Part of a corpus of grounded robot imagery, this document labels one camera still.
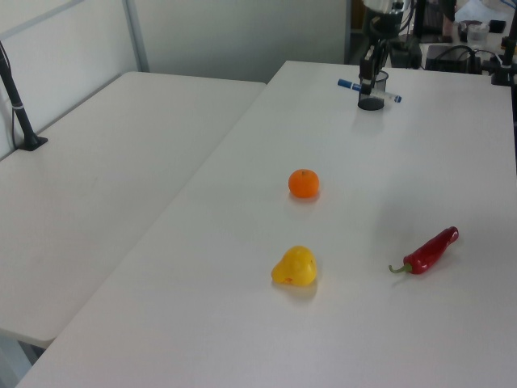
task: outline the orange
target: orange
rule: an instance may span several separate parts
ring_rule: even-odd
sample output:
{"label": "orange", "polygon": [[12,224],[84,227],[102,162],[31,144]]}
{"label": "orange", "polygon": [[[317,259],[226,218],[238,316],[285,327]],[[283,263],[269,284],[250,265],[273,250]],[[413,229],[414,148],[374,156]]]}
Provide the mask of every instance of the orange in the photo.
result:
{"label": "orange", "polygon": [[316,196],[320,188],[320,179],[311,170],[296,170],[289,177],[289,190],[298,198]]}

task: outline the black cable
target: black cable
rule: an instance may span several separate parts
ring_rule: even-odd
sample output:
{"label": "black cable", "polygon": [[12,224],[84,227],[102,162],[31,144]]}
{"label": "black cable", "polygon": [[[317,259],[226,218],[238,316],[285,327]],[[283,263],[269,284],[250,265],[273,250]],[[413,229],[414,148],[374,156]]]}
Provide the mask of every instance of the black cable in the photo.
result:
{"label": "black cable", "polygon": [[[0,40],[0,50],[2,50],[2,55],[4,58],[6,58],[7,62],[7,68],[9,69],[9,72],[11,72],[11,63],[9,62],[9,57],[7,56],[7,51],[3,48],[2,41]],[[11,140],[13,142],[13,148],[15,150],[18,149],[18,146],[16,145],[15,140],[15,109],[11,109]]]}
{"label": "black cable", "polygon": [[488,51],[488,50],[476,50],[476,53],[488,53],[488,54],[492,54],[494,57],[496,57],[498,55],[498,54],[493,53],[493,52]]}
{"label": "black cable", "polygon": [[7,51],[3,48],[2,41],[0,40],[0,50],[2,50],[2,54],[4,58],[6,58],[7,67],[9,68],[9,71],[11,71],[11,63],[9,62],[9,57],[7,56]]}
{"label": "black cable", "polygon": [[438,63],[438,60],[441,59],[442,57],[444,57],[445,55],[451,53],[452,51],[454,50],[457,50],[457,49],[465,49],[467,50],[469,53],[471,53],[472,55],[475,55],[475,52],[474,50],[472,50],[469,46],[465,45],[465,44],[458,44],[457,46],[452,46],[450,49],[448,50],[445,50],[443,53],[441,53],[440,55],[438,55],[436,58],[433,58],[433,61],[434,61],[434,70],[436,70],[436,65]]}
{"label": "black cable", "polygon": [[409,27],[410,21],[413,18],[413,12],[414,12],[414,0],[411,0],[410,14],[408,15],[406,21],[404,22],[404,25],[401,27],[400,31],[398,32],[399,34],[401,32],[403,32],[406,29],[406,27]]}
{"label": "black cable", "polygon": [[13,148],[15,150],[18,149],[18,146],[16,145],[15,140],[15,109],[11,109],[11,140],[13,141]]}

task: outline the black device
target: black device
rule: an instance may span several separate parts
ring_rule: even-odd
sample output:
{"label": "black device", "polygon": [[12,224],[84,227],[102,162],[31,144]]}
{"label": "black device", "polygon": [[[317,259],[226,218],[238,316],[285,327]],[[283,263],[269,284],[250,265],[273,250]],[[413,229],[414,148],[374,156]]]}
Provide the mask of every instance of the black device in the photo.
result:
{"label": "black device", "polygon": [[23,107],[22,99],[19,97],[18,90],[16,89],[15,81],[13,80],[11,74],[11,67],[7,60],[7,55],[5,54],[2,43],[0,43],[0,77],[2,78],[3,84],[6,87],[7,95],[9,95],[9,99],[11,100],[13,112],[16,113],[19,125],[23,130],[23,144],[18,148],[21,150],[33,151],[46,143],[47,139],[44,137],[36,136],[32,130],[31,122],[27,117],[27,113]]}
{"label": "black device", "polygon": [[391,66],[400,69],[419,69],[422,64],[422,50],[418,39],[400,36],[389,41]]}
{"label": "black device", "polygon": [[456,0],[418,0],[414,13],[413,35],[422,43],[451,43],[442,36],[443,17],[454,21]]}
{"label": "black device", "polygon": [[506,21],[490,20],[488,27],[490,28],[489,32],[493,32],[494,34],[502,34],[504,32],[504,28],[506,27]]}
{"label": "black device", "polygon": [[[450,51],[448,46],[432,44],[427,50],[426,70],[447,71],[450,73],[475,73],[470,67],[471,58],[466,50]],[[481,70],[481,61],[476,58],[477,67]]]}

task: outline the blue marker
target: blue marker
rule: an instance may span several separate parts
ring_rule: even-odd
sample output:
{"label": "blue marker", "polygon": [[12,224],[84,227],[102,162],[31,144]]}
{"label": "blue marker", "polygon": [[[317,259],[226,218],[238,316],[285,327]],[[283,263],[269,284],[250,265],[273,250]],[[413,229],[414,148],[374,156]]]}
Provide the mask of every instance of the blue marker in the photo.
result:
{"label": "blue marker", "polygon": [[[358,83],[353,83],[350,81],[345,81],[344,79],[340,79],[338,81],[338,85],[346,87],[348,89],[352,89],[353,91],[361,92],[361,85]],[[402,97],[400,95],[394,95],[392,93],[387,93],[385,91],[378,91],[377,89],[372,89],[370,95],[373,97],[377,97],[378,99],[391,99],[396,103],[400,103],[402,101]]]}

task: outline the white tabletop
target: white tabletop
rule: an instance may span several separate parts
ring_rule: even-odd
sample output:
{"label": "white tabletop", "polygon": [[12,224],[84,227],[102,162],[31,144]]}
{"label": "white tabletop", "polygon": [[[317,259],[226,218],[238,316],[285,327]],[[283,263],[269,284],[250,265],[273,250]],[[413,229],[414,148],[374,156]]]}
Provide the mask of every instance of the white tabletop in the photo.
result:
{"label": "white tabletop", "polygon": [[[510,90],[391,69],[401,104],[364,112],[358,73],[285,64],[19,388],[513,386]],[[429,272],[388,271],[449,226]],[[317,283],[272,284],[296,244]]]}
{"label": "white tabletop", "polygon": [[0,162],[0,334],[46,347],[263,88],[126,74]]}

